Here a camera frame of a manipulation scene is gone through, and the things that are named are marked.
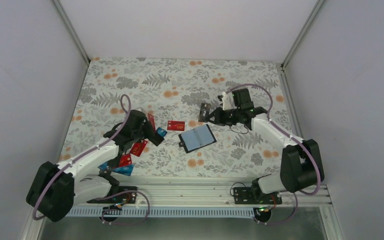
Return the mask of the red VIP card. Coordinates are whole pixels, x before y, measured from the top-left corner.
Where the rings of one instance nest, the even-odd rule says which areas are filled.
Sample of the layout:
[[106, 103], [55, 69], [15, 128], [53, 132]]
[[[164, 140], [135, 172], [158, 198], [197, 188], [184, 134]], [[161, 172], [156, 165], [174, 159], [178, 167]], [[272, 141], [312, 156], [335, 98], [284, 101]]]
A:
[[169, 120], [167, 122], [167, 130], [169, 131], [184, 131], [185, 130], [184, 121]]

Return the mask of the black card holder wallet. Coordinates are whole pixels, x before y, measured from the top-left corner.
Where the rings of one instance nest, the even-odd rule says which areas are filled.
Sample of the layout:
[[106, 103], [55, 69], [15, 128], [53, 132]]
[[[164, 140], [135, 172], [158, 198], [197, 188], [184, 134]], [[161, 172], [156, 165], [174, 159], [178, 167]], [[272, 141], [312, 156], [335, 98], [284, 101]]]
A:
[[191, 130], [180, 133], [178, 138], [178, 146], [183, 148], [186, 153], [191, 153], [217, 142], [208, 124], [197, 126]]

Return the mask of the black patterned card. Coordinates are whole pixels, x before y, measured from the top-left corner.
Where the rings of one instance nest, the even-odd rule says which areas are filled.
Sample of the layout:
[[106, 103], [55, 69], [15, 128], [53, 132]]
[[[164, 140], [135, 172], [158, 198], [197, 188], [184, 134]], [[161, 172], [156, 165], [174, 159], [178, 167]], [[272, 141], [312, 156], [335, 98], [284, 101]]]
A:
[[210, 114], [210, 108], [211, 108], [210, 103], [204, 103], [203, 102], [200, 104], [198, 122], [201, 122], [201, 123], [207, 123], [208, 122], [209, 114]]

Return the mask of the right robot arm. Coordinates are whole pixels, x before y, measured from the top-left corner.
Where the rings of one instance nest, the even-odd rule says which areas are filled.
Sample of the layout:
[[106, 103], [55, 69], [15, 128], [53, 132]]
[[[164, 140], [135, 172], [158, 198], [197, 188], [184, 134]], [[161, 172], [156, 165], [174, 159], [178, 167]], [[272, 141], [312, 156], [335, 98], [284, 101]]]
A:
[[280, 153], [280, 171], [253, 180], [250, 195], [254, 202], [262, 204], [274, 192], [300, 192], [308, 196], [319, 192], [324, 170], [315, 140], [305, 140], [287, 131], [270, 116], [270, 109], [255, 106], [247, 84], [223, 92], [218, 99], [222, 105], [204, 115], [207, 122], [229, 127], [242, 124], [262, 135]]

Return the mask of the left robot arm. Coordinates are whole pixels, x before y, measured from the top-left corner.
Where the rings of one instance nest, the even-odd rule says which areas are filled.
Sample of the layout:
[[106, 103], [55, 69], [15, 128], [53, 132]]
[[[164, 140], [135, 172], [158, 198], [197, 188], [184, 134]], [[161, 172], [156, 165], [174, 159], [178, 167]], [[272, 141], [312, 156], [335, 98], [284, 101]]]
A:
[[41, 213], [43, 218], [58, 222], [76, 205], [89, 201], [116, 203], [119, 195], [134, 193], [120, 190], [110, 166], [106, 165], [97, 176], [92, 172], [109, 161], [120, 160], [122, 154], [144, 140], [158, 146], [164, 138], [145, 113], [130, 110], [124, 121], [80, 154], [60, 163], [47, 161], [40, 165], [25, 199], [33, 207], [33, 219], [40, 220], [36, 214]]

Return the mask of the black card upper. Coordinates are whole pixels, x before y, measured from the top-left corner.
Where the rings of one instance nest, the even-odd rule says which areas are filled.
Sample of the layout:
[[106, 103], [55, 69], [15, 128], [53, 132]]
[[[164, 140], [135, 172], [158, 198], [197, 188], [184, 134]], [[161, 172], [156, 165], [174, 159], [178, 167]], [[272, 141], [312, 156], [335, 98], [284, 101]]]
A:
[[156, 147], [158, 147], [165, 139], [157, 132], [151, 133], [148, 137], [150, 142], [152, 142]]

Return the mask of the blue card under black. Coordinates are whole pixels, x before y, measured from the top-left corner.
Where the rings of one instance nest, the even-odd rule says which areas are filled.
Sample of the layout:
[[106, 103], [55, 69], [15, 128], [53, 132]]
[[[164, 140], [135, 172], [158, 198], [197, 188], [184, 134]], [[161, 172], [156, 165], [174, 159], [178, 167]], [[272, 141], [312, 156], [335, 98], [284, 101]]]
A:
[[158, 134], [158, 135], [160, 135], [162, 138], [164, 138], [166, 135], [167, 135], [167, 131], [165, 130], [165, 129], [163, 129], [163, 128], [161, 128], [161, 127], [158, 127], [157, 129], [156, 129], [156, 133]]

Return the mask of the blue card lower left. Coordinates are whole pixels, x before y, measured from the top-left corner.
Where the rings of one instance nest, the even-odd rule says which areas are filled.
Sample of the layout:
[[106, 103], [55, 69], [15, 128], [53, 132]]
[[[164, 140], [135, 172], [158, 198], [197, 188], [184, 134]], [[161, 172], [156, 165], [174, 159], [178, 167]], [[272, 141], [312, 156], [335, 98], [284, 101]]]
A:
[[131, 174], [133, 172], [133, 169], [134, 169], [134, 165], [133, 164], [129, 164], [129, 165], [126, 165], [126, 166], [121, 166], [121, 167], [113, 168], [112, 172], [113, 173], [117, 173], [117, 174], [121, 174], [121, 175], [125, 175], [125, 176], [131, 176]]

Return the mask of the blue card far left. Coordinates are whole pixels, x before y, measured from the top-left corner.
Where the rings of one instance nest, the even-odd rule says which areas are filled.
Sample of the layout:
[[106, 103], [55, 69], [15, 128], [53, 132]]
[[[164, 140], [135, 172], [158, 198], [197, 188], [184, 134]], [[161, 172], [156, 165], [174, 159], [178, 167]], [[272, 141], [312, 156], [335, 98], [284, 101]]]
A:
[[108, 170], [109, 170], [108, 162], [104, 162], [104, 163], [102, 163], [101, 165], [98, 166], [98, 168], [99, 168], [101, 171], [108, 171]]

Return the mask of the floral patterned table mat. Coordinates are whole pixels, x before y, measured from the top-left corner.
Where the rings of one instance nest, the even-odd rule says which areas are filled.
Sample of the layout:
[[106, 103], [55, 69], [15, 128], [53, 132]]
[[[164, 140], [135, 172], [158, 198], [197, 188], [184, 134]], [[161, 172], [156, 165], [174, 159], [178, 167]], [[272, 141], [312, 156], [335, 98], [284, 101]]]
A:
[[[287, 102], [273, 62], [190, 60], [168, 58], [96, 57], [89, 64], [72, 115], [60, 160], [68, 160], [96, 143], [125, 118], [120, 97], [134, 109], [153, 114], [156, 127], [183, 121], [191, 130], [200, 125], [201, 103], [219, 105], [223, 91], [247, 84], [254, 105], [291, 128]], [[210, 126], [216, 143], [186, 153], [176, 131], [164, 141], [148, 143], [132, 159], [134, 176], [260, 177], [280, 170], [281, 157], [262, 135], [233, 127]]]

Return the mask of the aluminium rail frame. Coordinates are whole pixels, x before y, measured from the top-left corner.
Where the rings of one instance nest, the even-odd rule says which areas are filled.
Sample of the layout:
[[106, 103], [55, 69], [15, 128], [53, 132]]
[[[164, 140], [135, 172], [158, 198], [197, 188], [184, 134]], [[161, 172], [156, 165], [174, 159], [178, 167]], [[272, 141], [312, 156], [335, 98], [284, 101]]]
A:
[[[137, 187], [149, 199], [151, 207], [247, 207], [235, 204], [230, 195], [231, 186], [241, 182], [249, 186], [255, 177], [179, 177], [179, 176], [125, 176], [115, 175], [121, 186]], [[316, 195], [295, 193], [299, 207], [331, 206], [327, 186], [322, 185]], [[87, 201], [101, 198], [97, 193], [76, 193], [81, 196], [74, 206], [86, 205]], [[277, 207], [293, 207], [295, 198], [290, 192], [281, 193], [282, 203]]]

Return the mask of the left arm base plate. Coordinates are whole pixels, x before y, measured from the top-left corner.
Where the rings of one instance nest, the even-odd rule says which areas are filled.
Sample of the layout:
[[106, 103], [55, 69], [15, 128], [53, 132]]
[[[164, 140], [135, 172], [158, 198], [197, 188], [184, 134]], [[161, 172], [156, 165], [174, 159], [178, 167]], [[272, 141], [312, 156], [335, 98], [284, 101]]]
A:
[[138, 188], [136, 186], [112, 187], [106, 196], [89, 200], [87, 203], [109, 205], [134, 204], [136, 202], [137, 190]]

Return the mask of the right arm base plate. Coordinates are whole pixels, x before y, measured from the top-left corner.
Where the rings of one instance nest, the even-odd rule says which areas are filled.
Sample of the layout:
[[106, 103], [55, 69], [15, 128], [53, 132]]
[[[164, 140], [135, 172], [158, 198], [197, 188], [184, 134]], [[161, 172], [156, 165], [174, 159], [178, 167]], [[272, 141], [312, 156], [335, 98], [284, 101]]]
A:
[[236, 205], [280, 205], [283, 203], [279, 192], [254, 192], [250, 187], [234, 187], [232, 195]]

